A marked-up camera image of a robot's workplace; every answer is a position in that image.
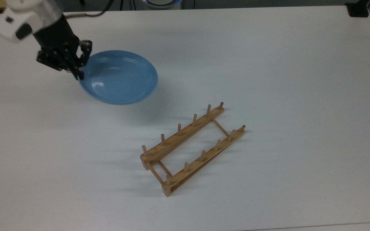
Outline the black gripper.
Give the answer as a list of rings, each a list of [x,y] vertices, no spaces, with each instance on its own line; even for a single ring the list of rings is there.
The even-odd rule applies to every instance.
[[[79,40],[65,16],[33,36],[40,45],[37,62],[57,71],[66,70],[76,80],[84,79],[83,68],[91,55],[93,43],[90,40]]]

